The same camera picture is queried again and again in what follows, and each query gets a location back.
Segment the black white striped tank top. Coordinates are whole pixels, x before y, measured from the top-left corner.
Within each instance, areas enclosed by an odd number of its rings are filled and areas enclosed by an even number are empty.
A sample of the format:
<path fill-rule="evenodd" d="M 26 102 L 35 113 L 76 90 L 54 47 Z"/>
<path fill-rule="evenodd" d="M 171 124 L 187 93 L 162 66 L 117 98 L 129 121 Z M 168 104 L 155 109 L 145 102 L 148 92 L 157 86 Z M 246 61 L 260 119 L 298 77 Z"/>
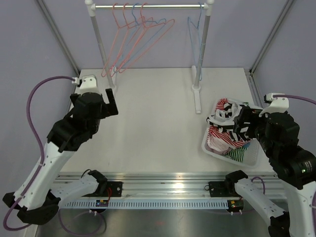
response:
<path fill-rule="evenodd" d="M 248 102 L 240 102 L 233 99 L 219 99 L 214 110 L 207 117 L 209 124 L 208 138 L 218 138 L 232 148 L 242 147 L 250 139 L 245 135 L 247 127 L 241 132 L 233 132 L 234 119 L 240 114 L 243 107 L 249 107 Z"/>

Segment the red striped tank top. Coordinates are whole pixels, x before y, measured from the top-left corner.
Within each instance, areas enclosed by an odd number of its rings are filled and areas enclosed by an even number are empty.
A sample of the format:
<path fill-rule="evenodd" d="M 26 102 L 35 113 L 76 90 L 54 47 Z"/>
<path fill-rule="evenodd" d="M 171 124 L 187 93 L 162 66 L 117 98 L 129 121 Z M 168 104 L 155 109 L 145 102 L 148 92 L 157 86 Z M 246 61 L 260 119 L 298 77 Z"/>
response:
<path fill-rule="evenodd" d="M 221 98 L 207 117 L 209 124 L 207 145 L 213 152 L 223 155 L 231 149 L 242 147 L 247 138 L 233 132 L 234 118 L 239 115 L 242 104 L 228 98 Z"/>

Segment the green striped tank top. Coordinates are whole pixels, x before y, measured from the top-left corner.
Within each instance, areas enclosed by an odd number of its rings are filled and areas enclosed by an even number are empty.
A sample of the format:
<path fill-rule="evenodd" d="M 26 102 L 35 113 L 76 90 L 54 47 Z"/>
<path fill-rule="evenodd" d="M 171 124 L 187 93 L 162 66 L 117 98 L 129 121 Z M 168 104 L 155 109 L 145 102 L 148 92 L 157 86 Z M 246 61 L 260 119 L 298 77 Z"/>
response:
<path fill-rule="evenodd" d="M 218 109 L 221 118 L 224 119 L 223 128 L 218 129 L 222 135 L 222 140 L 225 141 L 230 147 L 230 151 L 225 153 L 225 156 L 230 157 L 232 160 L 243 162 L 244 153 L 247 150 L 250 138 L 245 136 L 244 133 L 238 134 L 233 132 L 234 118 L 239 115 L 242 107 L 249 107 L 248 102 L 237 102 L 228 98 L 222 99 L 223 105 Z"/>

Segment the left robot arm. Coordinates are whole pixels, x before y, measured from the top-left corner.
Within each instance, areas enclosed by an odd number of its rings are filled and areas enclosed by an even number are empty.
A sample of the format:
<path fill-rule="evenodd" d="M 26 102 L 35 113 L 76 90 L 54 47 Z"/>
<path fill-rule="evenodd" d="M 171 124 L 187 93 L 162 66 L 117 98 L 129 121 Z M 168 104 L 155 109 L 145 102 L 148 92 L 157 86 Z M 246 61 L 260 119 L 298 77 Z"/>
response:
<path fill-rule="evenodd" d="M 72 200 L 106 193 L 108 180 L 97 170 L 63 188 L 51 187 L 67 161 L 98 132 L 100 121 L 118 115 L 112 89 L 105 92 L 108 103 L 96 92 L 70 96 L 73 108 L 53 125 L 36 167 L 17 191 L 4 195 L 3 202 L 10 211 L 18 211 L 17 217 L 26 227 L 46 224 Z"/>

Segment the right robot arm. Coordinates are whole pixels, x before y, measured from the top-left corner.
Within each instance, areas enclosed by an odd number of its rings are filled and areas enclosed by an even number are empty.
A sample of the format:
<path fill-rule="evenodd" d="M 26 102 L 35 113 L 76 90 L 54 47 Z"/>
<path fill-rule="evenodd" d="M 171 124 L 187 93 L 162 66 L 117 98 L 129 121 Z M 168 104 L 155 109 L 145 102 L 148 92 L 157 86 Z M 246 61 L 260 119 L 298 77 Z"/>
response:
<path fill-rule="evenodd" d="M 316 157 L 298 145 L 299 125 L 288 112 L 260 115 L 260 110 L 243 107 L 234 119 L 234 131 L 245 128 L 255 138 L 281 180 L 288 211 L 274 205 L 241 170 L 225 177 L 224 190 L 246 200 L 265 220 L 272 237 L 316 235 Z"/>

